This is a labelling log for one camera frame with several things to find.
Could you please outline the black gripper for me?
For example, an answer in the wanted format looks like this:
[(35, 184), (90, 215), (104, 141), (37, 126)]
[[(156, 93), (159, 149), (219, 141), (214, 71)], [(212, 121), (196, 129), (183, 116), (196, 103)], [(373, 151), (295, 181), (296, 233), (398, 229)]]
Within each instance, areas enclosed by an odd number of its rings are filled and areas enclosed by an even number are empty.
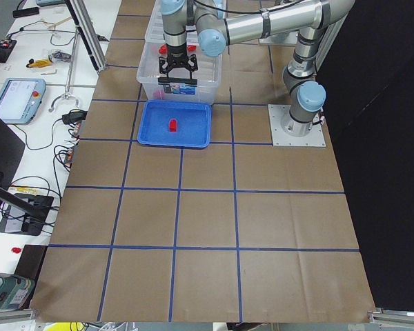
[(189, 71), (190, 79), (193, 78), (193, 73), (197, 71), (197, 55), (187, 53), (187, 44), (180, 46), (172, 46), (166, 44), (167, 58), (159, 57), (159, 72), (163, 78), (169, 78), (169, 72), (175, 68), (185, 68)]

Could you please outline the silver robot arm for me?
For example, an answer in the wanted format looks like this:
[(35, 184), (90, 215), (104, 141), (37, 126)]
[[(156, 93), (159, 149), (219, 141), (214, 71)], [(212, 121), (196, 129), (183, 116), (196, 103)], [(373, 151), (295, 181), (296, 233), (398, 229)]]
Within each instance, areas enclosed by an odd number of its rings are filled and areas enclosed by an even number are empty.
[(353, 1), (281, 1), (272, 8), (221, 18), (221, 8), (213, 1), (161, 1), (167, 55), (159, 58), (158, 81), (197, 84), (192, 77), (169, 76), (177, 68), (189, 73), (198, 69), (196, 56), (187, 51), (188, 26), (195, 27), (199, 47), (208, 57), (218, 57), (232, 44), (296, 30), (293, 58), (283, 71), (292, 104), (282, 117), (281, 126), (292, 137), (304, 137), (315, 126), (313, 119), (326, 100), (324, 87), (312, 78), (319, 45), (327, 27), (345, 17), (353, 5)]

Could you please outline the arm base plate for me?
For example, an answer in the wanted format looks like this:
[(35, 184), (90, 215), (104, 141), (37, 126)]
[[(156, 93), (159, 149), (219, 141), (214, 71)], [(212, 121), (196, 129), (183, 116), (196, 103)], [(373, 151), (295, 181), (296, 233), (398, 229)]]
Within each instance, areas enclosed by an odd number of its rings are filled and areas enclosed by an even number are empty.
[(325, 148), (326, 142), (319, 116), (310, 123), (296, 122), (290, 116), (290, 105), (268, 104), (270, 131), (275, 147)]
[(297, 43), (297, 31), (272, 34), (265, 39), (259, 39), (260, 44), (294, 46)]

